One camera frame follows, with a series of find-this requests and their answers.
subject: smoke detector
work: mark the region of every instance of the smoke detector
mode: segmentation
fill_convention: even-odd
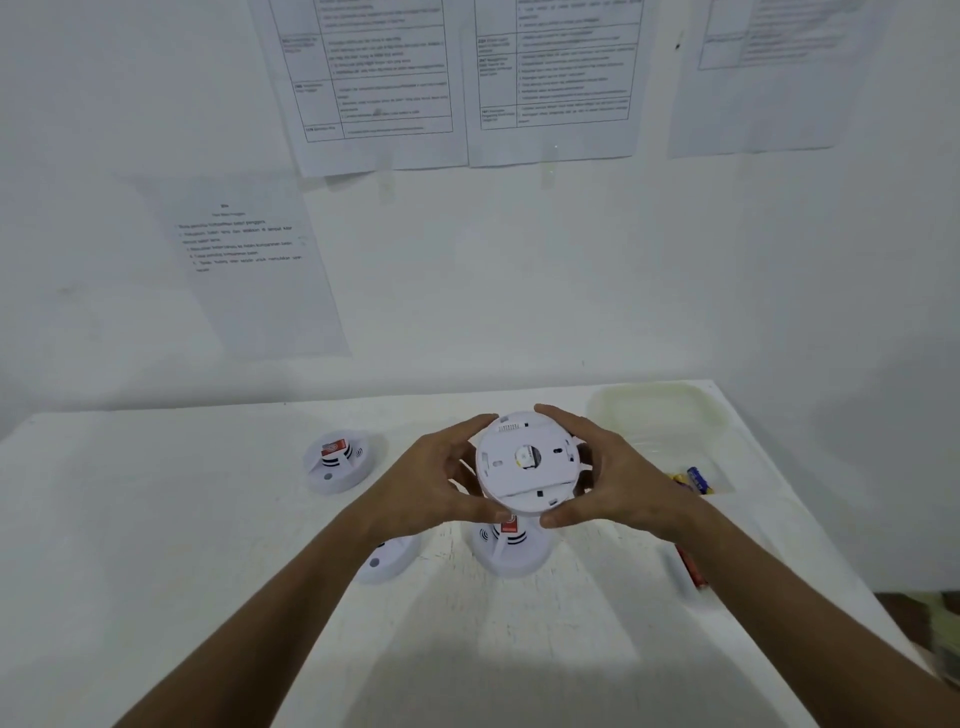
[[[353,581],[381,584],[400,575],[420,553],[420,534],[401,536],[380,544],[360,567]]]
[[[520,516],[537,516],[573,497],[581,440],[539,412],[515,412],[483,431],[476,472],[487,497]]]
[[[543,511],[573,497],[582,470],[582,441],[539,412],[515,412],[483,431],[476,473],[484,494],[515,515],[506,523],[467,523],[470,551],[507,578],[533,573],[550,558],[553,535],[540,527]]]
[[[363,432],[329,432],[303,455],[307,484],[318,493],[343,493],[359,485],[373,470],[370,439]]]

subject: sticker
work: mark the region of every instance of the sticker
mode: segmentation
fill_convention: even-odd
[[[324,445],[324,449],[320,451],[320,456],[327,457],[328,455],[332,455],[334,452],[340,452],[342,449],[347,449],[346,440],[337,440],[335,443],[327,443]]]

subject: finger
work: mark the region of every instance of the finger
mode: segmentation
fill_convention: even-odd
[[[574,437],[579,437],[588,444],[603,439],[604,435],[607,433],[607,430],[600,425],[591,422],[586,417],[574,415],[573,413],[567,412],[565,409],[561,409],[560,407],[555,407],[552,404],[536,404],[534,405],[534,411],[540,412],[541,415],[546,415],[551,420],[555,420],[571,435]]]
[[[497,417],[499,417],[499,415],[477,415],[476,417],[471,417],[469,420],[451,425],[447,429],[442,429],[437,434],[450,445],[461,445],[484,427],[488,426]]]
[[[559,528],[603,518],[600,505],[599,495],[596,492],[590,492],[573,500],[567,500],[552,511],[547,511],[540,516],[540,525],[544,528]]]
[[[514,514],[487,497],[465,496],[457,493],[450,501],[448,512],[452,521],[473,523],[503,523]]]
[[[464,465],[459,460],[457,461],[456,467],[453,470],[453,474],[450,476],[451,479],[456,480],[460,485],[464,486],[469,494],[472,496],[483,496],[483,490],[480,488],[480,481],[477,480],[477,476],[473,474],[473,471]]]

